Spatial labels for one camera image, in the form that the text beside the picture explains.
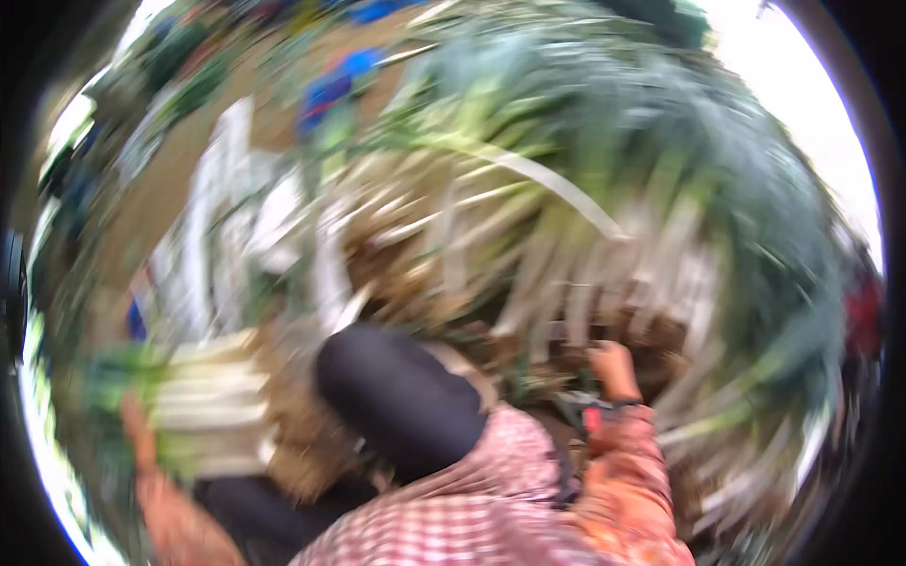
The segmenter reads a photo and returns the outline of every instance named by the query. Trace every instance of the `soil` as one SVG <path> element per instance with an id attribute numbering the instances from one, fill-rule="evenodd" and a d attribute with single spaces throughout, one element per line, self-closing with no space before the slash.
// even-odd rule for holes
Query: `soil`
<path id="1" fill-rule="evenodd" d="M 404 26 L 426 9 L 425 5 L 400 10 L 364 26 L 340 24 L 314 42 L 302 65 L 319 68 L 352 50 L 384 46 L 402 37 Z M 113 219 L 101 246 L 100 281 L 111 293 L 124 293 L 140 263 L 167 232 L 186 204 L 192 172 L 204 152 L 217 118 L 239 99 L 255 95 L 252 122 L 253 148 L 281 152 L 295 140 L 297 108 L 281 108 L 265 103 L 270 98 L 257 89 L 258 65 L 268 50 L 283 39 L 272 34 L 255 44 L 239 60 L 220 91 L 220 96 L 177 124 L 164 139 L 158 152 L 128 188 L 120 210 Z M 360 124 L 371 122 L 396 90 L 405 64 L 381 70 L 376 82 L 361 97 Z"/>

